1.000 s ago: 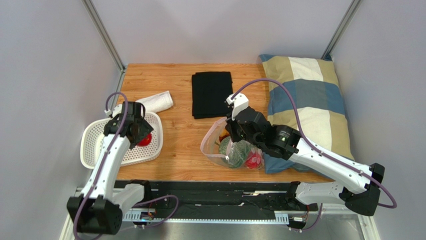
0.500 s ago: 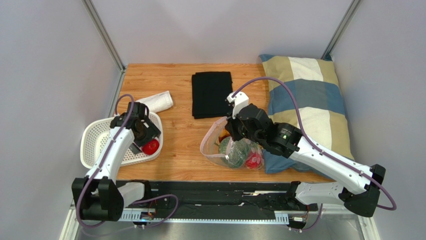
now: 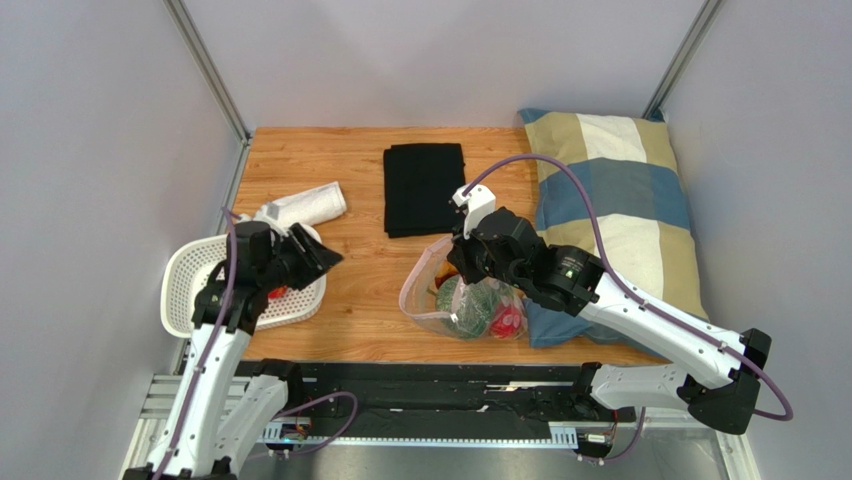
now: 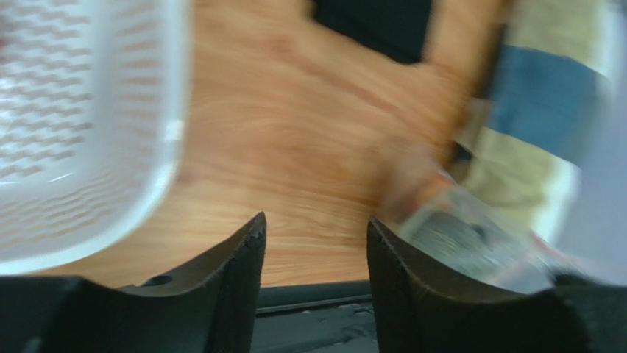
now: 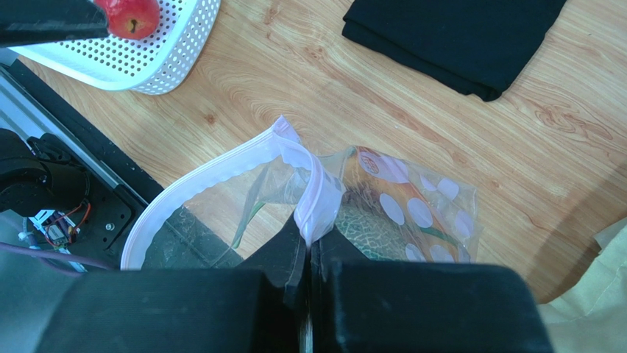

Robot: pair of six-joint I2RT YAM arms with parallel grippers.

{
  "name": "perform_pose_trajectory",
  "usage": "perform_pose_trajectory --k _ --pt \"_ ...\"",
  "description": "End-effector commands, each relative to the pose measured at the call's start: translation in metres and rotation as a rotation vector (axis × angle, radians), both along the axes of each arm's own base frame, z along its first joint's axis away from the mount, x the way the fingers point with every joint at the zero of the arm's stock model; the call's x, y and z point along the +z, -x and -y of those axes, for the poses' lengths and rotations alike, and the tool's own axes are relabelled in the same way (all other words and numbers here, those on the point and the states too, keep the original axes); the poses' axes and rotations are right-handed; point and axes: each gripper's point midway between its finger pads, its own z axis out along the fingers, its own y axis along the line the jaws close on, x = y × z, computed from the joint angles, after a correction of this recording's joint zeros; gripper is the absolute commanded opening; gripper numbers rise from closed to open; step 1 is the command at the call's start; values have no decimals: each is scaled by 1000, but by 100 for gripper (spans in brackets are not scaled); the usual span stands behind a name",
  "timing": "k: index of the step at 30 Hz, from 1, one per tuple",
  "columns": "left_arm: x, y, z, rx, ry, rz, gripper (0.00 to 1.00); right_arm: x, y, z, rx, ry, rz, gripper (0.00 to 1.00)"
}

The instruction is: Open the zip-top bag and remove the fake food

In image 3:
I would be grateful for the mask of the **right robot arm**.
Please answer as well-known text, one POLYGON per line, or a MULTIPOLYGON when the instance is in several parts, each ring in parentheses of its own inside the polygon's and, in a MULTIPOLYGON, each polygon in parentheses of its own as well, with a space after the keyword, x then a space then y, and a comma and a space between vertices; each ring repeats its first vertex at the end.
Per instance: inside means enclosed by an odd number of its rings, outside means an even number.
POLYGON ((463 208, 449 262, 467 284, 495 279, 538 306, 609 327, 667 359, 658 367, 584 365, 575 393, 608 410, 650 406, 684 410, 707 427, 746 432, 756 414, 772 339, 735 332, 667 304, 641 302, 640 289, 576 246, 549 246, 531 223, 501 207, 463 208))

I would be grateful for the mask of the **clear zip top bag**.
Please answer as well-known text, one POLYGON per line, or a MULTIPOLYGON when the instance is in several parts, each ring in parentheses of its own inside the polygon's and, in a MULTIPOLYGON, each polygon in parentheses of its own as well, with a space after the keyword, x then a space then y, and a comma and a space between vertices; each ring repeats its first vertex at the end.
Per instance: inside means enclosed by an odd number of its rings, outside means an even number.
POLYGON ((445 235, 424 250, 401 288, 402 313, 426 330, 460 340, 524 336, 528 318, 517 291, 492 278, 465 283, 447 260, 451 247, 445 235))

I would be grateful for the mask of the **red fake apple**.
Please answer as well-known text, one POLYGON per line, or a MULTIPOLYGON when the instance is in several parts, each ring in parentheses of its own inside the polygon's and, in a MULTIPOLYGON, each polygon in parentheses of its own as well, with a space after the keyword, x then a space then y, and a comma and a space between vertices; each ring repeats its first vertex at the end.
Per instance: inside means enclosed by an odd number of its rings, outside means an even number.
POLYGON ((287 286, 281 286, 281 287, 278 287, 278 288, 272 290, 267 295, 267 297, 269 299, 278 299, 278 298, 283 297, 288 292, 288 290, 289 290, 289 288, 287 286))

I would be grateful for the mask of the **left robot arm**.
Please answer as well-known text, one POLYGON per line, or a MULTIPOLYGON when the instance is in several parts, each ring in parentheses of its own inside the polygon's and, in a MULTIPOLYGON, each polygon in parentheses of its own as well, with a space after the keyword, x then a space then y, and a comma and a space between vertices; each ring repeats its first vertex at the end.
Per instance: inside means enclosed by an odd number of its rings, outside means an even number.
POLYGON ((262 221, 230 225, 225 235, 175 253, 162 288, 162 314, 176 302, 191 318, 187 361, 164 427, 126 479, 236 479, 274 414, 297 403, 301 368, 266 359, 239 402, 226 407, 237 367, 270 294, 324 281, 342 256, 310 226, 284 231, 262 221))

